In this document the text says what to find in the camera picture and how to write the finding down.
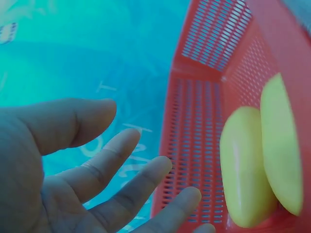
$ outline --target yellow fruit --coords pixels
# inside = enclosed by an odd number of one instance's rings
[[[262,156],[260,112],[241,107],[225,123],[220,162],[227,208],[240,227],[254,227],[277,207]]]
[[[302,173],[294,117],[282,76],[264,87],[260,103],[264,167],[274,194],[292,214],[302,208]]]

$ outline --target finger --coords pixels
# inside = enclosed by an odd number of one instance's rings
[[[84,203],[98,195],[111,181],[140,139],[140,132],[127,129],[114,136],[95,157],[81,166],[58,174]]]
[[[112,100],[65,99],[5,109],[22,121],[42,155],[81,146],[99,136],[116,114]]]
[[[197,188],[185,188],[158,215],[137,228],[133,233],[174,233],[195,210],[201,200]]]
[[[216,233],[215,227],[211,224],[204,224],[194,230],[193,233]]]
[[[107,232],[117,232],[135,217],[171,168],[169,158],[159,156],[153,159],[115,196],[90,212]]]

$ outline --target palm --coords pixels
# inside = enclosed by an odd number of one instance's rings
[[[100,135],[115,116],[111,100],[61,100],[0,110],[0,232],[112,233],[137,214],[171,170],[157,157],[111,199],[87,210],[136,147],[140,133],[125,130],[85,164],[44,178],[41,156],[77,147]],[[185,189],[135,233],[173,233],[201,195]],[[196,232],[212,232],[204,225]]]

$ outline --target basket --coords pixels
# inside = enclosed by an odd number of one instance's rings
[[[264,84],[278,72],[296,122],[303,211],[294,217],[280,207],[260,226],[243,229],[226,208],[219,139],[234,110],[259,107]],[[203,223],[212,223],[217,233],[311,232],[310,76],[310,39],[281,1],[192,0],[171,68],[160,145],[173,169],[155,191],[152,216],[195,186],[202,201],[179,233]]]

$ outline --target blue background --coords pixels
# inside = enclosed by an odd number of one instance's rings
[[[0,34],[1,106],[65,97],[113,98],[118,105],[115,121],[99,138],[45,157],[46,175],[80,165],[123,129],[143,128],[132,157],[87,208],[111,197],[158,155],[169,69],[188,4],[7,0],[0,6],[0,26],[18,24],[13,42]],[[150,209],[151,199],[121,232],[148,220]]]

